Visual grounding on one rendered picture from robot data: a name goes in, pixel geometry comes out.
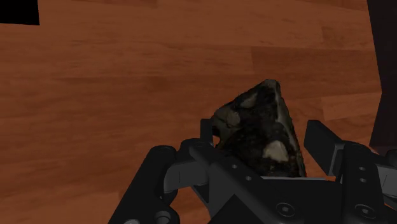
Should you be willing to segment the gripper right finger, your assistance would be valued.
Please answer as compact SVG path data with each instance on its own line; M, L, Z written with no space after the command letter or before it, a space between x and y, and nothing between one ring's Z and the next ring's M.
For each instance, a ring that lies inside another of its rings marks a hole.
M392 167L368 147L339 138L319 120L309 120L304 146L327 176L342 185L341 224L397 224L397 206L384 201L379 168Z

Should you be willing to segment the dark mottled pointed lump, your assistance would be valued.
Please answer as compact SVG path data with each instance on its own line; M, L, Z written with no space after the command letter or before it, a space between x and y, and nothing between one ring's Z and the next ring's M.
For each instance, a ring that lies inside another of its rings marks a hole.
M278 81L266 79L211 117L216 148L261 177L305 178L302 151Z

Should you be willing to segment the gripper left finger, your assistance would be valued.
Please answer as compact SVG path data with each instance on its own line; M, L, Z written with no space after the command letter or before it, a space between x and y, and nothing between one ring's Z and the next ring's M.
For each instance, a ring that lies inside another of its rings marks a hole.
M219 158L210 119L200 121L200 137L176 150L155 146L148 152L108 224L180 224L171 203L190 187L210 214L208 224L261 224L235 192L235 182L210 168Z

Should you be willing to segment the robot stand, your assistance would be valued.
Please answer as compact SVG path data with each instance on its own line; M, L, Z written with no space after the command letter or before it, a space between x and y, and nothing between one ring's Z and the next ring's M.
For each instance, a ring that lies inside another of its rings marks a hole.
M38 0L0 0L0 24L39 25Z

